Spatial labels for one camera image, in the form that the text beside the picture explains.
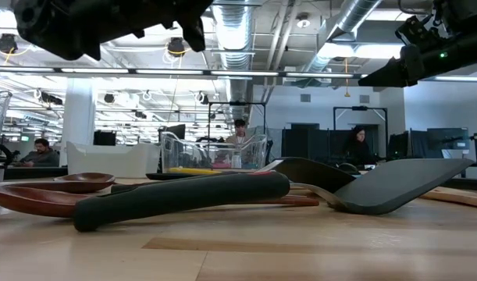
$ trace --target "woman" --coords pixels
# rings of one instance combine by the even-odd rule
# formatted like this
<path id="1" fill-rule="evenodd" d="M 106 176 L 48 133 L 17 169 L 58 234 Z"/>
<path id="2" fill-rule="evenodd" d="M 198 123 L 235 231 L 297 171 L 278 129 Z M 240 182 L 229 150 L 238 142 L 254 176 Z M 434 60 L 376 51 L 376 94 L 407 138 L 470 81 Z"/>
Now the woman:
<path id="1" fill-rule="evenodd" d="M 365 141 L 365 129 L 356 126 L 344 144 L 344 154 L 353 165 L 375 165 L 375 157 L 370 153 L 370 147 Z"/>

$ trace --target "man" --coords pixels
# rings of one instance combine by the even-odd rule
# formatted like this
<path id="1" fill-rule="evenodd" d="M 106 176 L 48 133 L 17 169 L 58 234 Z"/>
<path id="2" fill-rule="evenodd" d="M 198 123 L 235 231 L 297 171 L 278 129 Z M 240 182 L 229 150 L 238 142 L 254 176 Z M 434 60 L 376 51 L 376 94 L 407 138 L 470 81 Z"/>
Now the man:
<path id="1" fill-rule="evenodd" d="M 245 135 L 245 121 L 242 119 L 235 120 L 235 134 L 226 139 L 228 144 L 243 144 L 248 141 L 250 137 Z"/>
<path id="2" fill-rule="evenodd" d="M 22 167 L 59 167 L 59 155 L 49 147 L 48 140 L 35 141 L 35 150 L 17 162 Z"/>

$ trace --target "person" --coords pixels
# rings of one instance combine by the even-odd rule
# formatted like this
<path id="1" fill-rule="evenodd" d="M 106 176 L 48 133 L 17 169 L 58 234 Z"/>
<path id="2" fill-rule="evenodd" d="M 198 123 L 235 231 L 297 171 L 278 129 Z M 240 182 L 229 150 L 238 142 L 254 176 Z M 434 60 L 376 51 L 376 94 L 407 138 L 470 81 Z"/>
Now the person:
<path id="1" fill-rule="evenodd" d="M 245 133 L 245 121 L 242 119 L 235 120 L 235 134 L 229 136 L 226 139 L 228 144 L 243 144 L 248 141 L 247 135 Z"/>
<path id="2" fill-rule="evenodd" d="M 23 157 L 16 166 L 22 167 L 59 167 L 59 155 L 49 147 L 46 139 L 35 141 L 35 151 Z"/>
<path id="3" fill-rule="evenodd" d="M 344 154 L 349 157 L 348 162 L 353 165 L 375 165 L 376 158 L 370 152 L 365 141 L 365 128 L 356 126 L 344 143 Z"/>

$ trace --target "wooden table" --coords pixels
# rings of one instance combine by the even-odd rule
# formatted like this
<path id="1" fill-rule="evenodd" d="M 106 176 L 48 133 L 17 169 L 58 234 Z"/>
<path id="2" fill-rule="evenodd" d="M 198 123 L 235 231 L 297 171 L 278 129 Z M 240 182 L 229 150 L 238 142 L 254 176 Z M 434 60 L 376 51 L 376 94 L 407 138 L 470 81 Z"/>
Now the wooden table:
<path id="1" fill-rule="evenodd" d="M 0 208 L 0 280 L 477 280 L 477 208 L 222 206 L 94 233 Z"/>

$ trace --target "clear plastic container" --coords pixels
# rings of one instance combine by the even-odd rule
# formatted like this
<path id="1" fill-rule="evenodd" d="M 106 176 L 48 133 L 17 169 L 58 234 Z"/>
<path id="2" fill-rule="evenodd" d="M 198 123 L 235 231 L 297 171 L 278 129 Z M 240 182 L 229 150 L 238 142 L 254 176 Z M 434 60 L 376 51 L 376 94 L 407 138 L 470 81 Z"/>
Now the clear plastic container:
<path id="1" fill-rule="evenodd" d="M 254 135 L 242 144 L 190 142 L 162 133 L 162 171 L 188 169 L 246 169 L 264 167 L 266 135 Z"/>

